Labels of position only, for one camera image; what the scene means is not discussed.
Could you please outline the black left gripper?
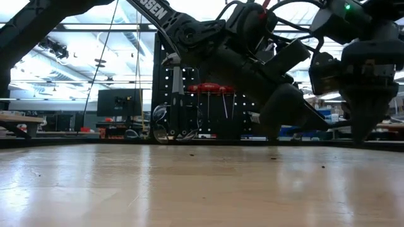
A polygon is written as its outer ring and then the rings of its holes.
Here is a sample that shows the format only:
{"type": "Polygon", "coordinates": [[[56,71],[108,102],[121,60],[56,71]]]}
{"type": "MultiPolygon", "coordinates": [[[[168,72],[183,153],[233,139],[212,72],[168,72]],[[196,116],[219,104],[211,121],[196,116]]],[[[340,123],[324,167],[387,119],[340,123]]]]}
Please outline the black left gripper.
{"type": "Polygon", "coordinates": [[[307,131],[327,130],[325,117],[305,103],[294,79],[286,72],[310,57],[304,45],[294,40],[266,62],[237,53],[222,44],[206,60],[213,76],[232,85],[260,108],[259,125],[268,137],[278,137],[282,125],[301,126],[307,131]]]}

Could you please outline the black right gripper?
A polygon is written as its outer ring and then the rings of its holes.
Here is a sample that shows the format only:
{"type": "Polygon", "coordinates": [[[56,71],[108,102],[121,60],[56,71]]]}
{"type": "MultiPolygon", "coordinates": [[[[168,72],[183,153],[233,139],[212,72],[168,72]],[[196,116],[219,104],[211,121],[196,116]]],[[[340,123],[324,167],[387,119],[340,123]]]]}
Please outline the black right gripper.
{"type": "Polygon", "coordinates": [[[352,42],[344,47],[341,64],[339,93],[350,107],[352,139],[360,144],[385,118],[391,99],[398,93],[394,76],[404,68],[404,41],[352,42]]]}

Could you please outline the red T-handle hex key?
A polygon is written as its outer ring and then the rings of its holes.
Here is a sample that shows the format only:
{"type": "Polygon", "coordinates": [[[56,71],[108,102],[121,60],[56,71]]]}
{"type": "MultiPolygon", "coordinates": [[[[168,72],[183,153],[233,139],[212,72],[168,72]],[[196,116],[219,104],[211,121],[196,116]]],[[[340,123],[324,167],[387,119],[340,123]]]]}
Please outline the red T-handle hex key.
{"type": "Polygon", "coordinates": [[[203,121],[203,113],[200,109],[200,90],[199,90],[199,86],[194,84],[194,85],[190,85],[187,87],[187,90],[191,93],[195,93],[196,94],[196,98],[197,98],[197,103],[196,103],[196,109],[197,109],[197,120],[199,122],[203,121]]]}
{"type": "Polygon", "coordinates": [[[225,111],[225,118],[227,119],[228,118],[228,112],[227,112],[227,105],[226,105],[226,101],[225,101],[225,94],[227,92],[226,87],[221,86],[220,87],[220,92],[222,94],[223,108],[224,108],[224,111],[225,111]]]}
{"type": "Polygon", "coordinates": [[[225,85],[222,87],[223,94],[233,94],[233,104],[232,104],[232,117],[234,117],[234,106],[235,106],[235,89],[232,86],[225,85]]]}
{"type": "Polygon", "coordinates": [[[198,85],[198,91],[200,93],[206,93],[207,98],[207,118],[210,118],[210,96],[212,93],[220,91],[220,85],[216,83],[201,83],[198,85]]]}

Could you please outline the clear safety glasses black frame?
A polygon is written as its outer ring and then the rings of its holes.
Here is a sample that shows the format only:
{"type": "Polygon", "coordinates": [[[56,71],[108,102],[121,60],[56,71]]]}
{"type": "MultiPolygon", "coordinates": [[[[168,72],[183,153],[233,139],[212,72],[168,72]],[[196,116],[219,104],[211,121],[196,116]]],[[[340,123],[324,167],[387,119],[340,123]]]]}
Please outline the clear safety glasses black frame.
{"type": "Polygon", "coordinates": [[[186,106],[187,112],[187,125],[188,125],[188,133],[185,137],[183,137],[180,133],[180,123],[179,123],[179,134],[176,137],[176,141],[190,141],[197,136],[197,133],[201,126],[203,125],[203,121],[199,122],[197,120],[197,109],[196,106],[186,106]]]}
{"type": "Polygon", "coordinates": [[[153,135],[161,144],[167,144],[169,124],[167,121],[167,104],[158,105],[152,115],[153,119],[153,135]]]}

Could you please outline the wooden workbench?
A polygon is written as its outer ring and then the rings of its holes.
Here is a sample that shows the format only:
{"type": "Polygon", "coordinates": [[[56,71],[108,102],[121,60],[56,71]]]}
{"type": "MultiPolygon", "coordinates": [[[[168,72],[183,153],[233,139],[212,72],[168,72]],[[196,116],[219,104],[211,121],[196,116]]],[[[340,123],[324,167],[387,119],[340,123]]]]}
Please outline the wooden workbench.
{"type": "Polygon", "coordinates": [[[404,141],[404,123],[397,124],[378,124],[377,128],[387,130],[386,140],[404,141]]]}
{"type": "Polygon", "coordinates": [[[39,117],[26,117],[20,115],[5,115],[0,114],[0,127],[13,132],[16,137],[22,137],[24,139],[31,139],[36,137],[37,128],[43,122],[43,118],[39,117]],[[25,124],[27,131],[21,130],[17,127],[18,124],[25,124]]]}

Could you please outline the black pegboard tool stand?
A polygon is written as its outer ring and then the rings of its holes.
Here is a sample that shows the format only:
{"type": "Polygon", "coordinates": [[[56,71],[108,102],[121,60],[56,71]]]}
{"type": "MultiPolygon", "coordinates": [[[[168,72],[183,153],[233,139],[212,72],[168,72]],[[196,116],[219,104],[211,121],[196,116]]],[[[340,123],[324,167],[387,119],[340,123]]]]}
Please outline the black pegboard tool stand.
{"type": "MultiPolygon", "coordinates": [[[[229,85],[212,78],[198,68],[174,63],[169,55],[170,49],[162,35],[155,35],[154,67],[151,100],[151,131],[153,132],[153,111],[161,104],[167,104],[167,121],[169,124],[169,142],[176,141],[179,134],[179,95],[184,95],[185,106],[196,106],[195,93],[187,93],[186,87],[201,83],[229,85]]],[[[240,140],[259,137],[253,134],[248,112],[256,111],[257,105],[235,89],[234,117],[232,117],[233,94],[225,94],[228,118],[225,118],[221,93],[210,96],[210,118],[207,118],[207,94],[200,93],[200,109],[203,113],[203,125],[194,139],[240,140]]]]}

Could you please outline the black computer monitor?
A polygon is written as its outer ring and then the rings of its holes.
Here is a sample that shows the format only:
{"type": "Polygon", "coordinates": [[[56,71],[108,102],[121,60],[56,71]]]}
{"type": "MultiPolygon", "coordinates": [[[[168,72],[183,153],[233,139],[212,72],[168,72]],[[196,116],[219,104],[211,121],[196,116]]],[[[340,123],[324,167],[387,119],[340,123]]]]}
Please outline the black computer monitor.
{"type": "Polygon", "coordinates": [[[141,89],[99,90],[98,117],[127,117],[141,115],[141,89]]]}

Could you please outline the black equipment box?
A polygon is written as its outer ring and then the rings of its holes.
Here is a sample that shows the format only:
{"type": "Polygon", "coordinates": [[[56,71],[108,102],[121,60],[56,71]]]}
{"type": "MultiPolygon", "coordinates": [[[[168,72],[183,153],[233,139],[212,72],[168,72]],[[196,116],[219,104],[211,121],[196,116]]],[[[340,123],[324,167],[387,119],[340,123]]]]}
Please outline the black equipment box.
{"type": "Polygon", "coordinates": [[[70,131],[71,118],[72,115],[70,114],[57,114],[47,116],[46,117],[47,125],[43,126],[43,129],[44,131],[52,131],[52,132],[70,131]]]}

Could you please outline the black ceiling mounted device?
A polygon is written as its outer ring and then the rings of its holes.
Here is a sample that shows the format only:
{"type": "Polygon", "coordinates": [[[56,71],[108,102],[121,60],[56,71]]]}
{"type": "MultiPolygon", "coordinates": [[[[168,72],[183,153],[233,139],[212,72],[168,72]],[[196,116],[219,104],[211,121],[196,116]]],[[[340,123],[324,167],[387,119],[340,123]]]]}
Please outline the black ceiling mounted device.
{"type": "Polygon", "coordinates": [[[54,54],[57,59],[67,59],[69,57],[67,47],[51,40],[49,37],[43,38],[38,43],[38,46],[44,50],[48,50],[51,54],[54,54]]]}

